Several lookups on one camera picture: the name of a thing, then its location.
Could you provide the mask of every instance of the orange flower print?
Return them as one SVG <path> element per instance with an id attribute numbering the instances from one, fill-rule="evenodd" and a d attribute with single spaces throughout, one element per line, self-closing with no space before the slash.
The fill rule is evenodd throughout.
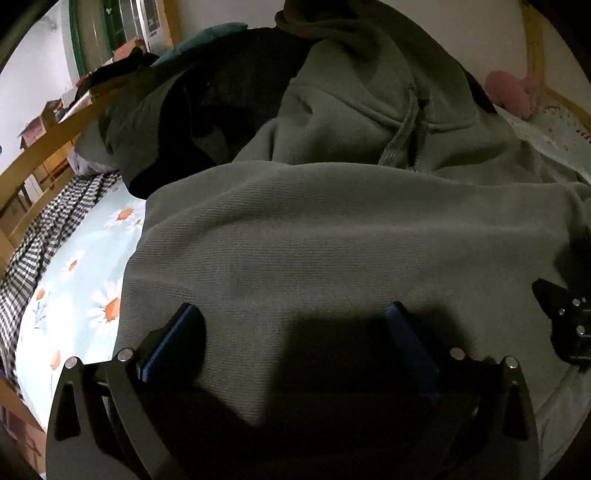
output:
<path id="1" fill-rule="evenodd" d="M 127 220 L 133 214 L 133 212 L 133 208 L 129 207 L 127 207 L 125 210 L 121 210 L 119 215 L 117 215 L 117 221 L 120 222 L 121 220 Z"/>
<path id="2" fill-rule="evenodd" d="M 129 225 L 136 222 L 139 218 L 143 218 L 145 209 L 145 202 L 143 200 L 133 200 L 121 210 L 116 210 L 109 216 L 105 223 L 105 227 L 112 227 L 118 225 Z"/>
<path id="3" fill-rule="evenodd" d="M 119 279 L 116 284 L 105 282 L 104 290 L 96 290 L 92 294 L 91 298 L 98 304 L 98 307 L 87 312 L 87 316 L 92 318 L 90 328 L 95 328 L 101 334 L 108 333 L 111 329 L 115 334 L 117 333 L 122 286 L 123 278 Z"/>
<path id="4" fill-rule="evenodd" d="M 76 267 L 80 264 L 80 260 L 84 257 L 84 252 L 82 250 L 78 250 L 76 255 L 71 257 L 66 264 L 61 268 L 61 279 L 66 280 L 72 276 Z"/>
<path id="5" fill-rule="evenodd" d="M 49 283 L 40 285 L 39 290 L 37 290 L 37 293 L 35 293 L 35 300 L 36 301 L 47 300 L 47 297 L 51 293 L 52 290 L 53 290 L 53 286 Z"/>
<path id="6" fill-rule="evenodd" d="M 54 350 L 53 353 L 51 354 L 51 369 L 53 371 L 57 370 L 57 368 L 60 366 L 61 363 L 61 352 L 59 350 Z"/>

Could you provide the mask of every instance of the blue gripper pad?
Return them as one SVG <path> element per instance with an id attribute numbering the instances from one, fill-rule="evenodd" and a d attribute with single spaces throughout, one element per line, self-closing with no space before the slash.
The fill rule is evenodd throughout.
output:
<path id="1" fill-rule="evenodd" d="M 428 325 L 395 302 L 385 312 L 388 330 L 402 363 L 419 393 L 436 403 L 441 394 L 443 345 Z"/>
<path id="2" fill-rule="evenodd" d="M 182 390 L 199 376 L 206 344 L 205 319 L 184 303 L 166 326 L 150 332 L 138 348 L 138 379 L 159 390 Z"/>

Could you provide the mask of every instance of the metal screw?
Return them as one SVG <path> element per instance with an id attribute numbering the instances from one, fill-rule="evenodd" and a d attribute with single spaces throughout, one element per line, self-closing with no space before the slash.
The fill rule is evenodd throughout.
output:
<path id="1" fill-rule="evenodd" d="M 449 350 L 450 356 L 455 360 L 464 360 L 466 358 L 466 352 L 461 348 L 455 346 L 451 350 Z"/>
<path id="2" fill-rule="evenodd" d="M 117 354 L 117 360 L 120 362 L 128 362 L 133 357 L 134 351 L 131 348 L 124 348 Z"/>
<path id="3" fill-rule="evenodd" d="M 77 363 L 78 359 L 75 356 L 71 356 L 68 360 L 66 360 L 64 366 L 69 370 L 70 368 L 74 368 Z"/>
<path id="4" fill-rule="evenodd" d="M 509 368 L 517 368 L 519 366 L 519 362 L 514 356 L 508 356 L 505 358 L 505 363 Z"/>

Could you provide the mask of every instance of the bed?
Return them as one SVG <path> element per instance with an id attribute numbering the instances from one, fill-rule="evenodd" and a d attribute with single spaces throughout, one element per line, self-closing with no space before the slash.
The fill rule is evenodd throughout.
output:
<path id="1" fill-rule="evenodd" d="M 182 40 L 176 5 L 174 0 L 158 0 L 157 5 L 165 42 L 173 48 Z M 66 162 L 84 127 L 127 80 L 117 77 L 93 87 L 84 108 L 52 127 L 0 175 L 0 210 L 20 199 L 27 178 L 47 159 Z M 0 404 L 43 432 L 64 361 L 74 354 L 88 362 L 111 357 L 118 309 L 116 302 L 109 303 L 120 293 L 126 261 L 139 240 L 145 202 L 127 192 L 118 173 L 84 177 L 68 167 L 35 202 L 27 198 L 20 204 L 26 212 L 9 230 L 0 229 L 0 355 L 5 371 L 5 377 L 0 375 Z M 81 294 L 65 300 L 72 286 L 86 286 L 85 302 L 77 301 Z M 72 307 L 67 327 L 66 303 Z M 47 369 L 50 375 L 39 376 Z M 42 472 L 44 448 L 36 450 L 33 457 L 38 458 L 29 460 Z"/>
<path id="2" fill-rule="evenodd" d="M 523 9 L 528 64 L 543 86 L 541 18 L 528 5 Z M 547 92 L 587 130 L 591 128 L 591 117 L 585 111 L 558 93 Z M 99 96 L 67 118 L 0 175 L 0 206 L 37 166 L 75 141 L 112 95 Z M 583 136 L 571 132 L 577 148 L 569 149 L 567 155 L 544 135 L 544 128 L 551 127 L 500 113 L 518 136 L 591 181 L 591 169 L 583 161 L 591 147 Z M 4 290 L 0 290 L 0 352 L 8 376 L 0 390 L 0 403 L 12 405 L 18 411 L 15 414 L 40 429 L 47 429 L 53 392 L 65 360 L 76 355 L 84 363 L 92 363 L 112 355 L 122 277 L 141 236 L 144 216 L 144 202 L 129 195 L 117 174 L 75 178 L 68 169 L 10 235 L 0 233 L 0 264 L 6 268 Z"/>

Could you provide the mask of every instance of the fabric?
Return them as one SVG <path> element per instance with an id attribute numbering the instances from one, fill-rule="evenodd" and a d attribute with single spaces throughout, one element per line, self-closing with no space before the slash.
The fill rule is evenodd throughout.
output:
<path id="1" fill-rule="evenodd" d="M 112 357 L 123 273 L 144 216 L 145 201 L 115 183 L 51 259 L 22 315 L 16 373 L 26 405 L 46 431 L 64 362 Z"/>
<path id="2" fill-rule="evenodd" d="M 233 33 L 241 32 L 247 29 L 248 25 L 241 22 L 224 23 L 222 25 L 215 25 L 213 27 L 206 28 L 201 30 L 201 32 L 199 32 L 193 38 L 184 40 L 181 43 L 175 45 L 170 50 L 166 51 L 152 64 L 152 67 L 158 66 L 165 61 L 172 60 L 178 57 L 181 53 L 209 43 L 216 38 L 225 37 L 226 35 L 231 35 Z"/>
<path id="3" fill-rule="evenodd" d="M 535 116 L 535 123 L 525 122 L 502 108 L 499 108 L 498 112 L 507 120 L 518 138 L 528 142 L 542 155 L 572 168 L 591 184 L 591 164 L 589 164 L 591 144 L 574 129 L 569 129 L 565 125 L 560 128 L 556 122 L 552 121 L 552 115 L 548 118 L 543 111 Z M 548 123 L 551 125 L 549 128 L 539 126 Z"/>
<path id="4" fill-rule="evenodd" d="M 107 167 L 96 162 L 90 162 L 76 153 L 76 147 L 72 148 L 67 155 L 67 161 L 76 175 L 97 175 L 100 173 L 110 173 L 112 167 Z"/>
<path id="5" fill-rule="evenodd" d="M 31 222 L 8 264 L 0 284 L 0 353 L 17 392 L 15 350 L 22 315 L 52 257 L 118 179 L 115 173 L 75 177 Z"/>
<path id="6" fill-rule="evenodd" d="M 77 152 L 119 170 L 140 198 L 227 163 L 277 115 L 312 44 L 278 29 L 245 30 L 144 70 L 85 128 Z M 215 132 L 216 162 L 200 148 Z"/>
<path id="7" fill-rule="evenodd" d="M 137 72 L 142 68 L 149 67 L 157 59 L 157 55 L 146 53 L 141 48 L 135 47 L 124 59 L 104 65 L 89 74 L 78 87 L 74 103 L 80 100 L 80 98 L 82 98 L 82 96 L 92 87 L 105 83 L 116 77 Z"/>
<path id="8" fill-rule="evenodd" d="M 462 68 L 410 20 L 349 5 L 359 20 L 278 14 L 280 28 L 325 40 L 277 117 L 232 164 L 148 199 L 115 350 L 193 303 L 207 328 L 198 385 L 252 428 L 287 418 L 281 438 L 310 440 L 296 398 L 326 392 L 346 338 L 349 383 L 330 392 L 351 399 L 336 394 L 356 391 L 371 345 L 354 325 L 398 300 L 476 359 L 519 359 L 545 473 L 589 412 L 591 375 L 555 355 L 531 284 L 586 285 L 591 189 L 478 108 Z M 392 439 L 379 437 L 348 447 L 393 468 Z"/>
<path id="9" fill-rule="evenodd" d="M 587 416 L 579 434 L 545 480 L 579 480 L 585 478 L 591 467 L 590 449 L 591 415 Z"/>

